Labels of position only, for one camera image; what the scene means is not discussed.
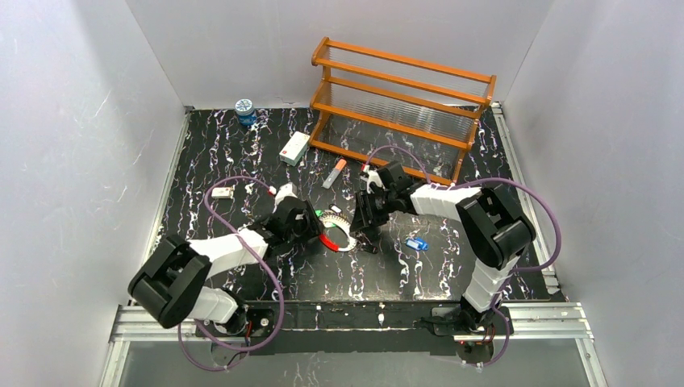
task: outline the gray wall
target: gray wall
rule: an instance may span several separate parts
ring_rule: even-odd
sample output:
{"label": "gray wall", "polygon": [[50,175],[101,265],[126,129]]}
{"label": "gray wall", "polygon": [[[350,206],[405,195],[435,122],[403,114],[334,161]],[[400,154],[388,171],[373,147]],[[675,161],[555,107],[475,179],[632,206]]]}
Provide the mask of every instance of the gray wall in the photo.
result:
{"label": "gray wall", "polygon": [[307,106],[324,36],[498,75],[504,99],[551,0],[127,0],[183,104]]}
{"label": "gray wall", "polygon": [[684,376],[684,3],[558,1],[504,103],[609,384]]}
{"label": "gray wall", "polygon": [[0,2],[0,384],[98,383],[182,120],[123,0]]}

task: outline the jar lid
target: jar lid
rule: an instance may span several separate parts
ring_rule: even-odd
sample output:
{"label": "jar lid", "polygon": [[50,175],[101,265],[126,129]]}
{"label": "jar lid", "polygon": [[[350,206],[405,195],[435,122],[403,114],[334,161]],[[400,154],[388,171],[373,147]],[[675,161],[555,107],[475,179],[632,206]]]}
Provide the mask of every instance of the jar lid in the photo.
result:
{"label": "jar lid", "polygon": [[252,101],[248,99],[240,99],[236,103],[236,113],[238,115],[250,115],[254,111]]}

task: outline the black marble tabletop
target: black marble tabletop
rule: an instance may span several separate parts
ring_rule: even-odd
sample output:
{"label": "black marble tabletop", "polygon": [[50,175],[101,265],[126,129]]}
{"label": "black marble tabletop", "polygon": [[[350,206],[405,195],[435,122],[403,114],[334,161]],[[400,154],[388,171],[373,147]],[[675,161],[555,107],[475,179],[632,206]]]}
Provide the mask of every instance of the black marble tabletop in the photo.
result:
{"label": "black marble tabletop", "polygon": [[[310,148],[298,166],[278,160],[278,153],[295,131],[311,133],[318,118],[309,109],[264,109],[251,127],[241,126],[232,110],[196,110],[181,150],[158,239],[179,234],[186,239],[226,235],[228,230],[209,216],[202,197],[218,179],[249,175],[278,187],[293,182],[300,198],[316,209],[334,203],[351,217],[354,192],[361,187],[361,163],[347,160],[347,167],[331,189],[323,180],[338,156]],[[487,110],[480,121],[473,150],[465,158],[459,181],[480,177],[511,178],[506,154],[494,116]],[[402,144],[401,137],[395,139]],[[405,162],[398,153],[396,160]],[[238,227],[273,210],[273,198],[265,189],[238,183],[234,199],[214,200],[212,205]],[[425,239],[430,248],[417,252],[404,243],[409,236]],[[299,301],[402,301],[457,300],[469,284],[475,256],[459,222],[410,214],[393,214],[382,228],[380,252],[361,250],[332,252],[315,240],[306,246],[268,259],[288,300]],[[536,264],[534,252],[520,265]],[[228,285],[247,300],[274,299],[274,286],[258,265],[231,270],[213,279]],[[506,290],[510,299],[548,299],[540,273],[515,275]]]}

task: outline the aluminum frame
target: aluminum frame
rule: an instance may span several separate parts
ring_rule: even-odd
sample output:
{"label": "aluminum frame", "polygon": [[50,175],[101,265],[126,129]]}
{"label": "aluminum frame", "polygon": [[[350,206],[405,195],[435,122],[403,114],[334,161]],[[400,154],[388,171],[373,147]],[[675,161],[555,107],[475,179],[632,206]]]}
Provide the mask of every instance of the aluminum frame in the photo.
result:
{"label": "aluminum frame", "polygon": [[[511,137],[506,125],[501,105],[497,102],[492,104],[494,119],[498,133],[502,139],[504,151],[507,155],[513,179],[524,184],[523,174],[519,168],[518,160],[513,149]],[[151,251],[156,242],[156,235],[161,222],[165,204],[169,195],[169,187],[173,183],[173,171],[181,154],[185,140],[190,115],[186,120],[178,139],[176,155],[170,166],[169,175],[165,184],[165,191],[161,198],[161,204],[157,211],[154,228],[148,241],[148,249]],[[540,230],[531,198],[526,194],[520,194],[523,210],[531,219],[537,230]],[[540,262],[548,261],[548,250],[541,232],[538,233],[534,243]],[[560,288],[555,276],[553,266],[545,269],[544,283],[550,293],[557,292]],[[591,387],[607,386],[603,375],[599,358],[594,349],[594,334],[586,320],[582,305],[578,302],[505,302],[504,305],[511,311],[511,320],[515,333],[511,339],[575,339],[578,352],[582,358],[587,380]],[[181,333],[187,341],[207,341],[206,338],[195,335],[196,326],[192,320],[185,320],[181,325]],[[469,335],[455,335],[453,339],[472,339]],[[105,368],[100,381],[101,387],[119,386],[126,364],[128,350],[131,342],[157,342],[177,340],[176,328],[164,329],[154,318],[140,306],[120,306],[110,339]],[[241,342],[241,339],[226,339],[228,342]]]}

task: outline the wooden rack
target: wooden rack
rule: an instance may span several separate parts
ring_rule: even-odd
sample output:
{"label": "wooden rack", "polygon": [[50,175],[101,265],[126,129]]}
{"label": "wooden rack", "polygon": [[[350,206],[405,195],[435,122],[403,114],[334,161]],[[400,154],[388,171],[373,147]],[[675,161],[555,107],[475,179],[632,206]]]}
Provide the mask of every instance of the wooden rack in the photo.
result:
{"label": "wooden rack", "polygon": [[[457,179],[463,158],[473,146],[478,120],[491,104],[496,76],[336,42],[327,37],[315,49],[311,63],[323,66],[321,82],[311,99],[311,107],[320,110],[319,121],[309,140],[311,146],[356,160],[368,158],[319,139],[331,114],[335,114],[457,149],[453,175],[431,175],[433,181],[446,185]],[[458,91],[459,87],[469,92]],[[472,108],[458,107],[463,105]],[[378,158],[371,160],[375,165],[387,162]],[[423,177],[419,169],[404,169],[410,175]]]}

